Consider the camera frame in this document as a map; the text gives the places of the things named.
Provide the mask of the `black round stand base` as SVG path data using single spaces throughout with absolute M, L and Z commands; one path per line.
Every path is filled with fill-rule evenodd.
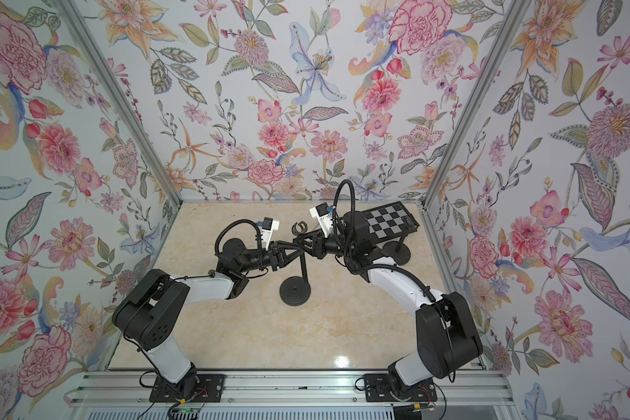
M 411 260 L 411 250 L 401 241 L 388 241 L 383 245 L 383 255 L 392 258 L 399 266 Z

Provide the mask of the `black stand pole with clip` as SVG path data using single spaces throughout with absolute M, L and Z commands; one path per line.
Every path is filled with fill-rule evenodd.
M 395 251 L 398 253 L 404 253 L 406 252 L 406 250 L 408 249 L 407 245 L 405 244 L 405 240 L 407 239 L 407 237 L 412 233 L 411 228 L 409 227 L 404 227 L 402 229 L 402 234 L 399 237 L 398 241 L 397 241 L 397 245 L 395 245 Z

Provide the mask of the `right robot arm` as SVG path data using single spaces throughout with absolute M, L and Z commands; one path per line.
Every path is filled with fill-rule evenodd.
M 429 381 L 454 381 L 458 369 L 483 354 L 467 300 L 458 292 L 432 289 L 404 269 L 370 237 L 366 216 L 355 208 L 355 186 L 340 183 L 332 206 L 318 205 L 311 214 L 320 224 L 308 254 L 318 259 L 334 255 L 346 270 L 386 292 L 414 316 L 416 350 L 388 367 L 390 393 L 400 401 Z

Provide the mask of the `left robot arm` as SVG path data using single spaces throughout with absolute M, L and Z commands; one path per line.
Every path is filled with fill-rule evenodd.
M 194 363 L 172 337 L 183 307 L 235 299 L 249 284 L 251 271 L 277 271 L 306 253 L 298 239 L 274 240 L 276 224 L 270 218 L 232 222 L 213 245 L 215 269 L 206 275 L 178 277 L 151 269 L 117 306 L 114 327 L 148 359 L 175 398 L 189 398 L 201 387 Z

